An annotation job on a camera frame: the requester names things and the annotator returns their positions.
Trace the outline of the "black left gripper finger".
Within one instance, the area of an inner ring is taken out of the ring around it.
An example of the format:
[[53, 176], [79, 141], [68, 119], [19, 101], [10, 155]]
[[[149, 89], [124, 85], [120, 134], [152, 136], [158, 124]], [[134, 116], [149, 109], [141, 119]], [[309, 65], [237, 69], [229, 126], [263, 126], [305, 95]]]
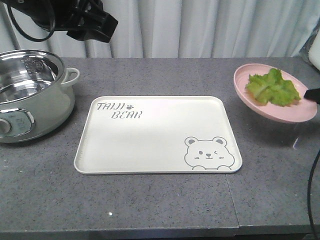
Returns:
[[103, 43], [109, 42], [107, 35], [95, 29], [69, 30], [66, 35], [77, 41], [96, 40]]
[[96, 40], [109, 43], [118, 25], [118, 21], [109, 13], [92, 13], [84, 16], [85, 40]]

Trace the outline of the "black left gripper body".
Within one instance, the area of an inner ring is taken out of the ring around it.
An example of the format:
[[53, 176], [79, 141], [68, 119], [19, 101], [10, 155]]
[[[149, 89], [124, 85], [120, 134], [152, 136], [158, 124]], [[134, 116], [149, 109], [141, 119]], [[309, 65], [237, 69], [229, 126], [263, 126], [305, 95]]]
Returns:
[[100, 0], [51, 0], [56, 31], [101, 30], [105, 12]]

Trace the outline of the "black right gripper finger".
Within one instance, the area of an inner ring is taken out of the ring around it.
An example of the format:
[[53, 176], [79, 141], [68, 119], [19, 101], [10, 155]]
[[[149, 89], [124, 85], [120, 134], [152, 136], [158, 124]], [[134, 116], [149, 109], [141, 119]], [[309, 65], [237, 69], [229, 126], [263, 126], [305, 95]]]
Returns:
[[304, 93], [303, 98], [320, 104], [320, 88], [308, 89]]

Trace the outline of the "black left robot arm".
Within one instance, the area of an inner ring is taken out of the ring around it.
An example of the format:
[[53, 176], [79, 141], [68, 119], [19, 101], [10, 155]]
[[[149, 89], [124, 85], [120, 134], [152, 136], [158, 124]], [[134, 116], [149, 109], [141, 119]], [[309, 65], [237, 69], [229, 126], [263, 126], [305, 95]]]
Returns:
[[[61, 31], [77, 41], [109, 43], [119, 23], [104, 11], [100, 0], [4, 0], [3, 3], [16, 30], [33, 42], [44, 42], [54, 32]], [[37, 26], [48, 31], [48, 36], [28, 35], [19, 26], [12, 9], [29, 16]]]

